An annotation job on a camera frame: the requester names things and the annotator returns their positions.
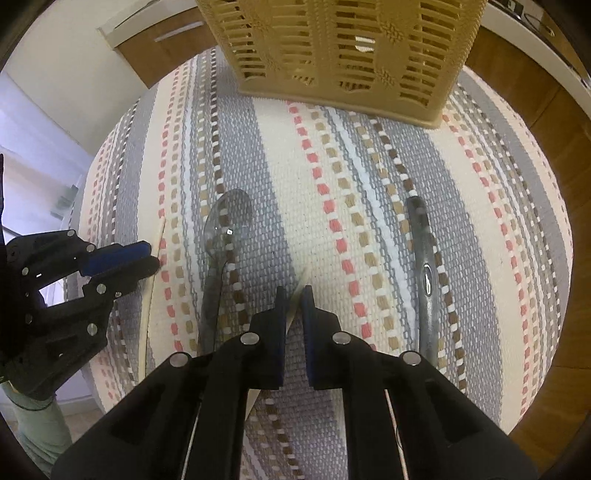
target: metal bolt head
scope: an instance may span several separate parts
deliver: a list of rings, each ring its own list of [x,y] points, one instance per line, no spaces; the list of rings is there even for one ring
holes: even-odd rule
[[[99,328],[94,323],[89,323],[88,327],[86,327],[86,331],[88,335],[94,337],[97,333],[99,333]]]
[[[261,338],[255,332],[246,332],[240,337],[244,345],[256,345]]]
[[[336,332],[333,335],[333,342],[338,345],[347,345],[351,341],[351,335],[347,332]]]
[[[407,365],[418,365],[421,363],[421,356],[417,352],[404,352],[402,360]]]
[[[189,363],[189,356],[186,353],[175,353],[170,357],[170,364],[175,368],[184,367]]]

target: cabinet drawer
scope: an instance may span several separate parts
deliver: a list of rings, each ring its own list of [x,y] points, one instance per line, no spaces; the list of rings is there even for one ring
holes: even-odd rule
[[[197,7],[146,28],[117,49],[151,87],[167,73],[216,45],[216,40]]]

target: drawer handle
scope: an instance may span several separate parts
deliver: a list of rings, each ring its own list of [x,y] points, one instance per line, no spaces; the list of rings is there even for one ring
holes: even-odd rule
[[[154,39],[154,41],[159,42],[159,41],[166,40],[167,38],[174,37],[175,35],[178,35],[179,33],[186,32],[187,30],[192,30],[194,28],[201,27],[201,25],[205,25],[205,22],[189,23],[188,25],[185,25],[184,27],[177,28],[176,30],[172,30],[168,33],[165,33],[164,35],[160,35],[159,37],[156,37]]]

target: plastic basket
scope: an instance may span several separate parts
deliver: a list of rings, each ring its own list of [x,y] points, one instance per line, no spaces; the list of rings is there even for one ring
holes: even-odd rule
[[[247,95],[437,127],[486,0],[198,0]]]

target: blue gripper pad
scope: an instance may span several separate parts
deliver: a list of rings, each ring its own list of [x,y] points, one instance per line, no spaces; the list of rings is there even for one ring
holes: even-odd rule
[[[93,277],[113,268],[122,267],[141,258],[149,257],[152,251],[151,245],[143,241],[125,247],[120,245],[117,247],[112,245],[111,247],[97,250],[96,253],[89,256],[80,267],[80,275]]]

